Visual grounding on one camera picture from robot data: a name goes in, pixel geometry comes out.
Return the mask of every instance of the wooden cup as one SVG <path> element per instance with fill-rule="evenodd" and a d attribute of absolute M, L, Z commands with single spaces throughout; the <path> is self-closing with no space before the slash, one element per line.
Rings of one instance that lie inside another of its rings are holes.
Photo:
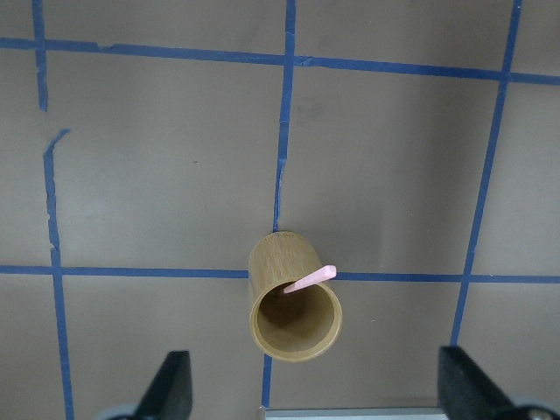
<path fill-rule="evenodd" d="M 342 308 L 328 282 L 284 294 L 322 267 L 311 244 L 293 232 L 265 236 L 248 259 L 249 326 L 255 343 L 280 361 L 308 361 L 337 339 Z"/>

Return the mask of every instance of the gray surface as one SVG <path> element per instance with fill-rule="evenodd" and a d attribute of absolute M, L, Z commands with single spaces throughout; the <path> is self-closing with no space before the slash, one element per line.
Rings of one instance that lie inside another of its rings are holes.
<path fill-rule="evenodd" d="M 45 4 L 51 39 L 284 53 L 284 2 L 85 0 Z"/>
<path fill-rule="evenodd" d="M 560 275 L 560 87 L 513 85 L 474 272 Z"/>
<path fill-rule="evenodd" d="M 460 344 L 510 396 L 560 410 L 560 284 L 472 284 Z"/>
<path fill-rule="evenodd" d="M 254 418 L 263 357 L 246 280 L 67 277 L 65 287 L 77 419 L 137 403 L 171 350 L 191 351 L 192 420 Z"/>
<path fill-rule="evenodd" d="M 560 75 L 560 2 L 525 0 L 517 35 L 513 70 Z"/>
<path fill-rule="evenodd" d="M 499 70 L 511 1 L 304 0 L 297 54 Z"/>
<path fill-rule="evenodd" d="M 304 364 L 275 362 L 270 406 L 436 405 L 438 347 L 449 340 L 454 283 L 332 282 L 343 308 L 338 341 Z"/>
<path fill-rule="evenodd" d="M 65 265 L 245 269 L 272 228 L 282 69 L 51 53 Z"/>
<path fill-rule="evenodd" d="M 523 4 L 514 70 L 560 74 L 557 3 Z M 511 1 L 297 5 L 299 54 L 493 69 L 511 11 Z M 49 38 L 284 50 L 282 1 L 44 6 Z M 0 36 L 32 38 L 31 2 L 0 3 Z M 42 154 L 69 128 L 55 151 L 65 265 L 246 269 L 272 226 L 282 67 L 67 52 L 47 62 L 41 113 L 33 52 L 0 51 L 0 264 L 50 263 Z M 298 68 L 294 89 L 281 228 L 339 270 L 462 272 L 497 84 Z M 559 92 L 508 88 L 477 274 L 560 275 Z M 192 420 L 253 418 L 263 358 L 244 280 L 65 282 L 76 420 L 137 403 L 181 347 L 193 350 Z M 339 342 L 313 362 L 275 363 L 272 404 L 434 404 L 458 288 L 335 283 Z M 557 289 L 473 285 L 461 336 L 506 391 L 556 406 Z M 60 420 L 52 280 L 2 277 L 0 308 L 2 415 Z"/>
<path fill-rule="evenodd" d="M 0 50 L 0 264 L 50 265 L 43 151 L 33 52 Z"/>
<path fill-rule="evenodd" d="M 491 81 L 296 69 L 281 228 L 340 270 L 461 273 Z"/>
<path fill-rule="evenodd" d="M 53 280 L 0 276 L 1 418 L 64 418 Z"/>
<path fill-rule="evenodd" d="M 0 0 L 0 37 L 33 38 L 31 1 Z"/>

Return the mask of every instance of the pink straw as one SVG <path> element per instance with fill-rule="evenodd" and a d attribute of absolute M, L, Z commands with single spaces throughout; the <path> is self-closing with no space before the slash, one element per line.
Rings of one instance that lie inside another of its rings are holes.
<path fill-rule="evenodd" d="M 326 265 L 321 267 L 317 271 L 313 271 L 311 274 L 305 276 L 304 278 L 297 280 L 295 283 L 290 284 L 288 287 L 284 288 L 284 293 L 292 293 L 293 291 L 299 291 L 305 287 L 313 286 L 314 284 L 324 282 L 330 278 L 336 276 L 336 267 L 333 265 Z"/>

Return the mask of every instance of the blue tape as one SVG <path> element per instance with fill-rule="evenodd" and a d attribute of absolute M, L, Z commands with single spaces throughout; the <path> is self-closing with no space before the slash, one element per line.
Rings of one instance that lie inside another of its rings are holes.
<path fill-rule="evenodd" d="M 548 76 L 545 74 L 511 73 L 509 80 L 513 83 L 560 86 L 560 76 Z"/>
<path fill-rule="evenodd" d="M 471 283 L 560 284 L 560 276 L 471 276 Z"/>
<path fill-rule="evenodd" d="M 60 133 L 49 143 L 43 155 L 43 165 L 45 167 L 45 187 L 46 187 L 46 211 L 49 215 L 49 239 L 51 241 L 51 264 L 53 267 L 60 267 L 60 238 L 59 227 L 56 221 L 56 191 L 54 186 L 54 146 L 66 134 L 69 129 L 62 129 Z"/>
<path fill-rule="evenodd" d="M 37 48 L 37 42 L 31 39 L 23 38 L 0 38 L 0 48 L 11 50 L 34 50 Z"/>
<path fill-rule="evenodd" d="M 33 34 L 35 36 L 35 63 L 37 66 L 38 107 L 46 111 L 48 91 L 46 89 L 46 43 L 43 21 L 43 0 L 32 0 Z"/>
<path fill-rule="evenodd" d="M 420 64 L 390 63 L 362 59 L 331 59 L 327 57 L 297 56 L 294 65 L 298 67 L 326 67 L 340 70 L 360 70 L 396 74 L 419 74 L 424 76 L 459 77 L 463 79 L 482 79 L 499 81 L 502 73 L 496 70 L 427 66 Z"/>
<path fill-rule="evenodd" d="M 460 274 L 402 274 L 339 272 L 333 280 L 355 282 L 459 283 Z"/>
<path fill-rule="evenodd" d="M 60 238 L 56 220 L 56 189 L 54 184 L 54 146 L 69 129 L 62 129 L 49 143 L 43 155 L 45 167 L 46 211 L 49 216 L 49 240 L 51 241 L 52 287 L 54 290 L 54 309 L 56 326 L 59 337 L 60 373 L 62 376 L 62 391 L 66 420 L 74 420 L 74 402 L 72 382 L 70 378 L 70 358 L 68 355 L 67 318 L 64 306 L 64 289 L 62 269 L 60 268 Z"/>
<path fill-rule="evenodd" d="M 504 61 L 501 71 L 508 74 L 511 71 L 511 64 L 514 60 L 515 41 L 517 40 L 517 31 L 519 29 L 519 20 L 522 15 L 523 0 L 514 0 L 511 9 L 511 18 L 509 19 L 509 31 L 507 33 L 506 52 L 504 53 Z"/>
<path fill-rule="evenodd" d="M 104 267 L 68 267 L 65 276 L 113 277 L 184 277 L 184 278 L 249 278 L 245 269 L 128 269 Z"/>
<path fill-rule="evenodd" d="M 63 276 L 91 277 L 176 277 L 247 279 L 243 269 L 134 269 L 112 267 L 61 267 Z M 38 265 L 0 265 L 0 274 L 52 275 L 53 267 Z M 335 281 L 402 282 L 402 283 L 460 283 L 460 274 L 403 274 L 339 272 Z M 560 276 L 493 276 L 471 275 L 470 283 L 480 284 L 560 284 Z"/>
<path fill-rule="evenodd" d="M 267 354 L 262 360 L 262 396 L 261 405 L 270 407 L 270 382 L 272 378 L 272 358 Z"/>
<path fill-rule="evenodd" d="M 46 49 L 74 53 L 97 53 L 130 55 L 137 57 L 156 57 L 160 59 L 226 61 L 230 63 L 250 63 L 281 66 L 282 55 L 261 54 L 253 52 L 229 52 L 213 50 L 196 50 L 190 48 L 172 48 L 165 46 L 114 44 L 98 45 L 95 42 L 65 41 L 48 39 Z"/>
<path fill-rule="evenodd" d="M 62 282 L 62 274 L 60 272 L 52 275 L 54 310 L 56 312 L 56 327 L 59 336 L 60 372 L 62 375 L 64 409 L 66 412 L 66 420 L 74 420 L 74 399 L 70 377 L 70 356 L 68 354 L 67 315 L 64 305 L 64 288 Z"/>
<path fill-rule="evenodd" d="M 461 280 L 461 288 L 458 294 L 457 307 L 455 309 L 455 317 L 453 319 L 453 328 L 451 329 L 451 345 L 456 346 L 459 343 L 459 335 L 461 332 L 461 324 L 465 315 L 466 299 L 471 282 L 471 273 L 473 272 L 474 257 L 476 254 L 476 246 L 479 240 L 480 226 L 482 224 L 482 216 L 484 215 L 484 205 L 487 199 L 488 186 L 490 184 L 490 175 L 492 173 L 492 165 L 494 163 L 494 155 L 498 136 L 500 135 L 501 118 L 503 116 L 504 105 L 508 95 L 508 82 L 510 79 L 511 64 L 514 58 L 515 40 L 517 38 L 517 30 L 522 12 L 522 0 L 514 0 L 511 17 L 509 22 L 509 31 L 507 32 L 506 51 L 504 52 L 504 60 L 502 64 L 502 78 L 498 87 L 498 95 L 493 111 L 492 127 L 490 129 L 490 137 L 488 139 L 488 147 L 486 149 L 486 157 L 484 160 L 484 168 L 480 180 L 479 196 L 477 198 L 474 217 L 472 220 L 471 235 L 466 251 L 465 268 L 463 269 L 463 279 Z"/>
<path fill-rule="evenodd" d="M 280 127 L 278 131 L 278 155 L 276 162 L 276 186 L 274 191 L 274 215 L 272 231 L 278 231 L 280 219 L 282 179 L 288 159 L 290 139 L 291 93 L 294 81 L 294 53 L 296 50 L 296 0 L 286 1 L 285 51 L 283 57 L 282 101 L 280 103 Z"/>
<path fill-rule="evenodd" d="M 41 267 L 33 265 L 0 265 L 0 274 L 35 274 L 51 275 L 53 267 Z"/>

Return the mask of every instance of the bamboo cup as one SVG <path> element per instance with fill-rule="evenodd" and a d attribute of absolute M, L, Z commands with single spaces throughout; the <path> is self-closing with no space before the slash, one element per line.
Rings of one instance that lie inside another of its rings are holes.
<path fill-rule="evenodd" d="M 270 357 L 308 361 L 337 339 L 342 308 L 328 282 L 284 294 L 284 287 L 321 266 L 311 244 L 293 232 L 269 234 L 251 251 L 249 326 Z"/>

